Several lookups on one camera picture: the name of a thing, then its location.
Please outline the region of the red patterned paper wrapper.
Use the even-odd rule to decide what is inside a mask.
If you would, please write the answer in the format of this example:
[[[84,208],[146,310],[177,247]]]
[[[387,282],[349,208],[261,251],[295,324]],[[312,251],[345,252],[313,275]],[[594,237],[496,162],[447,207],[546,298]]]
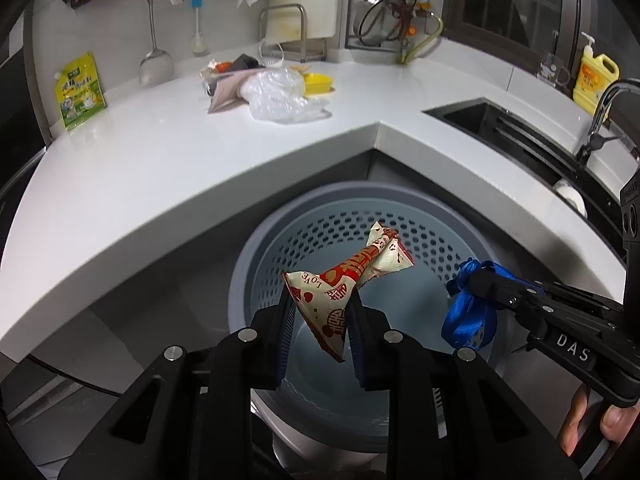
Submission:
[[[399,233],[375,222],[367,245],[321,274],[284,272],[282,280],[294,304],[323,351],[344,361],[346,306],[352,293],[367,282],[414,265]]]

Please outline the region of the blue ribbon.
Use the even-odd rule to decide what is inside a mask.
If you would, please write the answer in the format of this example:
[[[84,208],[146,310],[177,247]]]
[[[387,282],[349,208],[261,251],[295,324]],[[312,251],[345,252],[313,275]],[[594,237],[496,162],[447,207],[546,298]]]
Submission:
[[[452,348],[485,348],[494,340],[498,328],[498,314],[486,300],[475,296],[470,289],[471,278],[480,271],[506,278],[511,282],[544,293],[540,285],[517,278],[504,266],[491,260],[468,259],[460,266],[458,274],[450,280],[446,289],[452,304],[442,322],[440,334]]]

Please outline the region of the clear plastic bag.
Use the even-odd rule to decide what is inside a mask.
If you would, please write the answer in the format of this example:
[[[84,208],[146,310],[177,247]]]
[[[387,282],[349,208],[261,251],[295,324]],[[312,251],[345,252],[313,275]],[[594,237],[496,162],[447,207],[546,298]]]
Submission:
[[[329,101],[307,98],[303,76],[290,68],[260,70],[240,85],[239,96],[261,122],[288,125],[331,116]]]

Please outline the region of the pink white package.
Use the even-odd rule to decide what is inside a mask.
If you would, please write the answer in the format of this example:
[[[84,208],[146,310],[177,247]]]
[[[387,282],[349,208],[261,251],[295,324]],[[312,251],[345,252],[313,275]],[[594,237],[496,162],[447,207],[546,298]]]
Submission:
[[[251,76],[263,72],[263,68],[236,70],[235,72],[213,74],[203,81],[207,95],[210,97],[209,114],[218,112],[240,99],[240,88]]]

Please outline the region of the orange peel scrap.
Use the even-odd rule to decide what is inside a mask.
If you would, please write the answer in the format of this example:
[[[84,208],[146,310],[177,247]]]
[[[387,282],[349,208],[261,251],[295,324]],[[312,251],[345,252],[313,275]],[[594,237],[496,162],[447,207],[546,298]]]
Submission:
[[[231,62],[219,62],[215,65],[214,67],[214,72],[216,74],[221,74],[224,72],[228,72],[228,70],[230,70],[230,67],[232,66]]]

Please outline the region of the dark grey sock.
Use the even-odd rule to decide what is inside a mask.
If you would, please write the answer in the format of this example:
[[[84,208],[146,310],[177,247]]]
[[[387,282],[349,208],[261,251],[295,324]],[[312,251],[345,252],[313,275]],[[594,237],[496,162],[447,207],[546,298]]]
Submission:
[[[242,72],[242,70],[256,70],[256,68],[263,68],[257,58],[253,58],[247,54],[241,54],[232,63],[230,70],[221,74],[215,74],[213,77],[202,79],[203,88],[208,96],[213,96],[216,90],[217,80],[234,74],[236,72]]]

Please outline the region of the white tissue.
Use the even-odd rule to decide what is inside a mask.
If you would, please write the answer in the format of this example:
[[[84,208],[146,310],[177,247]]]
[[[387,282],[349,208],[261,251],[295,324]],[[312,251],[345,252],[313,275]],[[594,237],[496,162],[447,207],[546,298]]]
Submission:
[[[200,76],[202,79],[213,77],[216,74],[218,62],[216,60],[210,60],[207,65],[200,70]]]

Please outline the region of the clear plastic cup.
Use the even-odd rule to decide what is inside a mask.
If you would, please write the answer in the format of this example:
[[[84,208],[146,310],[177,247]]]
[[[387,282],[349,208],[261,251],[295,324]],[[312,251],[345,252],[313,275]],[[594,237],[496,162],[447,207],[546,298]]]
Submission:
[[[272,44],[267,39],[263,39],[258,44],[258,61],[267,70],[280,70],[285,62],[282,46],[277,42]]]

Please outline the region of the grey perforated trash bin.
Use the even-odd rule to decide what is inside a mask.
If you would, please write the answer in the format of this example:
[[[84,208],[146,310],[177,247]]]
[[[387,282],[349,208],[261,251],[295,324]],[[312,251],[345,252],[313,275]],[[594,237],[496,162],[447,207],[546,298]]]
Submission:
[[[250,234],[232,272],[228,321],[232,332],[250,324],[286,293],[284,274],[319,274],[366,247],[370,229],[397,232],[413,258],[406,270],[358,287],[357,307],[344,313],[348,326],[374,327],[362,316],[381,313],[391,330],[424,348],[448,353],[442,322],[454,300],[446,285],[470,261],[494,260],[486,237],[440,200],[399,185],[349,181],[316,188],[270,214]],[[382,453],[388,435],[386,391],[360,384],[360,338],[347,335],[344,360],[325,352],[304,318],[288,323],[285,375],[274,390],[256,390],[258,414],[281,439],[305,438],[354,452]]]

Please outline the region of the black kitchen sink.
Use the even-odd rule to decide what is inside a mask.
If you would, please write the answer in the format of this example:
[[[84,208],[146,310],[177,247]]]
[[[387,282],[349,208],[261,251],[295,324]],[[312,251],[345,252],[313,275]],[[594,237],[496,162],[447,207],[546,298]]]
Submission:
[[[560,144],[486,99],[432,107],[424,113],[488,145],[548,186],[568,182],[584,200],[590,228],[620,261],[626,260],[618,199]]]

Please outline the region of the glass mug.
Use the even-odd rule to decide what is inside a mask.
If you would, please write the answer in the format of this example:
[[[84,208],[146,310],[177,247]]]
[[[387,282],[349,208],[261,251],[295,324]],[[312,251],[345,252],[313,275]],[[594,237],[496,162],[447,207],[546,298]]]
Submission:
[[[570,72],[562,60],[550,52],[541,53],[536,77],[553,88],[566,88],[570,83]]]

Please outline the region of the yellow detergent bottle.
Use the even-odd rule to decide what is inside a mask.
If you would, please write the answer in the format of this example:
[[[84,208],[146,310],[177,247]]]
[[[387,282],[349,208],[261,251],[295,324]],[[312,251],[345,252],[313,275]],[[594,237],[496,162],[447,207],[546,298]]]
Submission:
[[[587,44],[582,50],[573,89],[573,101],[593,116],[606,88],[620,79],[620,68],[606,54],[594,54],[593,36],[586,32],[580,34],[586,38]]]

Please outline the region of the steel spatula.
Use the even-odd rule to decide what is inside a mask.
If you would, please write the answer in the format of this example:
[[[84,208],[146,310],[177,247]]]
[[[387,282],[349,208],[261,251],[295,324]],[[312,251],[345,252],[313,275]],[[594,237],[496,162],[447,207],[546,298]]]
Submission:
[[[151,50],[142,58],[139,66],[139,82],[143,87],[155,87],[170,81],[175,75],[171,55],[157,45],[154,0],[146,0],[150,25]]]

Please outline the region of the yellow seasoning pouch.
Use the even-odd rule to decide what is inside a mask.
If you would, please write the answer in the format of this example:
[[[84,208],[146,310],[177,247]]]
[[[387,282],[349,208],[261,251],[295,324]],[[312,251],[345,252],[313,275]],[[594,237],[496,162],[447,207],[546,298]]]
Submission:
[[[106,109],[98,68],[91,52],[66,64],[55,73],[54,81],[56,104],[67,131]]]

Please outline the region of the dark window frame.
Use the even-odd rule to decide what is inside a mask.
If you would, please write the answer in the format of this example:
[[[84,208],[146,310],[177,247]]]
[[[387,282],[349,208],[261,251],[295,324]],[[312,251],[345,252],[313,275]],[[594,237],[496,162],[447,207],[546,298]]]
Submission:
[[[555,55],[576,74],[596,0],[444,0],[445,37],[535,73]]]

